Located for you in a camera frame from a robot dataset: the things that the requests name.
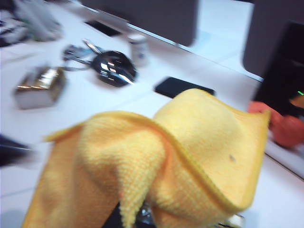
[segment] orange object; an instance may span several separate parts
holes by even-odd
[[[303,95],[298,95],[298,96],[294,97],[293,99],[290,99],[289,102],[296,107],[304,108],[304,96]]]
[[[287,115],[272,127],[273,138],[283,147],[291,148],[304,142],[304,122]]]
[[[261,113],[264,110],[271,112],[269,129],[272,131],[276,143],[291,148],[304,142],[304,122],[302,120],[291,115],[282,116],[275,109],[260,101],[249,103],[249,113]]]
[[[264,102],[260,102],[260,101],[251,101],[249,103],[247,111],[249,113],[261,113],[264,110],[270,110],[271,112],[270,126],[269,126],[270,129],[272,129],[273,125],[276,125],[283,119],[283,116],[280,113],[278,113],[275,109],[269,107]]]

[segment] white desk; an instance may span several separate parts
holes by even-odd
[[[2,228],[20,227],[51,145],[42,139],[52,131],[108,110],[126,110],[152,117],[170,100],[153,92],[153,87],[166,76],[213,88],[220,100],[241,110],[245,110],[258,86],[257,81],[241,73],[149,38],[150,64],[138,69],[139,80],[135,85],[114,88],[98,81],[92,70],[68,72],[67,87],[56,105],[19,110],[12,90],[28,66],[42,57],[54,66],[59,65],[62,49],[68,44],[83,45],[82,38],[88,38],[104,49],[130,54],[123,37],[110,38],[88,27],[82,23],[80,16],[58,5],[50,4],[50,9],[63,25],[64,37],[48,43],[29,42],[17,52],[22,54],[31,49],[38,54],[1,64],[1,133],[30,144],[38,152],[37,160],[32,165],[1,169]],[[78,10],[77,7],[72,9],[74,12]],[[16,49],[4,48],[1,56],[16,52]],[[255,200],[249,209],[241,213],[246,217],[246,227],[303,227],[303,193],[304,182],[265,157]]]

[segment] small bottle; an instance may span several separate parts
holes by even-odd
[[[129,43],[131,46],[131,59],[137,67],[148,64],[148,43],[147,38],[140,34],[129,35]]]

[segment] phone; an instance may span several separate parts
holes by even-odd
[[[174,98],[181,92],[187,89],[194,89],[194,88],[204,90],[210,93],[211,95],[215,94],[215,91],[213,89],[209,89],[197,84],[186,82],[174,77],[168,77],[167,79],[165,79],[162,83],[156,86],[154,91],[159,94]]]

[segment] yellow microfiber cloth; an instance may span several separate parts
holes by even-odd
[[[57,132],[23,228],[100,228],[118,202],[132,228],[144,200],[158,228],[225,220],[253,200],[269,116],[191,89],[153,120],[105,112]]]

